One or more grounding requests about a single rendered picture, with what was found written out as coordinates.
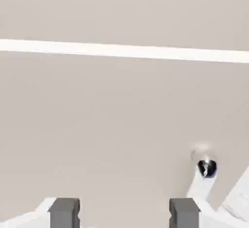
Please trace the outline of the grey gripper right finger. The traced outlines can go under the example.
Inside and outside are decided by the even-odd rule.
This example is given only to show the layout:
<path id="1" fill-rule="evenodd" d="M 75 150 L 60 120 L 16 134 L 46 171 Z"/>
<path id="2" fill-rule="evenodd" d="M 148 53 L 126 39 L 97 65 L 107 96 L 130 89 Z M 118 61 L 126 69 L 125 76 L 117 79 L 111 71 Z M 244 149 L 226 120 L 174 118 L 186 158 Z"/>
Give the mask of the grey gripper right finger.
<path id="1" fill-rule="evenodd" d="M 249 222 L 218 213 L 196 198 L 170 198 L 169 228 L 249 228 Z"/>

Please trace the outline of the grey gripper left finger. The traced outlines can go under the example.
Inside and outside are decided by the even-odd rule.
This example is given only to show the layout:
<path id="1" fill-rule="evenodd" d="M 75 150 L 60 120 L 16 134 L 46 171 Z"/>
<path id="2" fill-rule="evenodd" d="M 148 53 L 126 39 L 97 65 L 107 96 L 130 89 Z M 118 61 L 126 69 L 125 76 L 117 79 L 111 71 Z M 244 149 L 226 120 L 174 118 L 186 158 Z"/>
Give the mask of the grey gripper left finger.
<path id="1" fill-rule="evenodd" d="M 80 200 L 47 197 L 31 212 L 0 222 L 0 228 L 80 228 Z"/>

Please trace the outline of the beige cabinet door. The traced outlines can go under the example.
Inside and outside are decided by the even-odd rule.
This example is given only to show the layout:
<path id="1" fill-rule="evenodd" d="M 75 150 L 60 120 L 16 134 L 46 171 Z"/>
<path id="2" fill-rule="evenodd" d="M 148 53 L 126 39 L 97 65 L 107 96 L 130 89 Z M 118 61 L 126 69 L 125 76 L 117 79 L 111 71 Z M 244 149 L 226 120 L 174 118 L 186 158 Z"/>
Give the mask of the beige cabinet door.
<path id="1" fill-rule="evenodd" d="M 249 63 L 0 52 L 0 221 L 78 197 L 86 227 L 167 228 L 202 144 L 217 208 L 249 166 Z"/>
<path id="2" fill-rule="evenodd" d="M 249 51 L 249 0 L 0 0 L 0 38 Z"/>

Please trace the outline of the beige painted cabinet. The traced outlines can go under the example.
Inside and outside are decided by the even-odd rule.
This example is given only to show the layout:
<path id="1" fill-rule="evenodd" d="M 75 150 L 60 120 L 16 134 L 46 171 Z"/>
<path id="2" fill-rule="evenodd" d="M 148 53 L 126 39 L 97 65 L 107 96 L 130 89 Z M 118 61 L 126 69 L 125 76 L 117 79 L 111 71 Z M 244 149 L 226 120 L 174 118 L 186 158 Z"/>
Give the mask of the beige painted cabinet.
<path id="1" fill-rule="evenodd" d="M 249 51 L 0 38 L 0 52 L 249 63 Z"/>

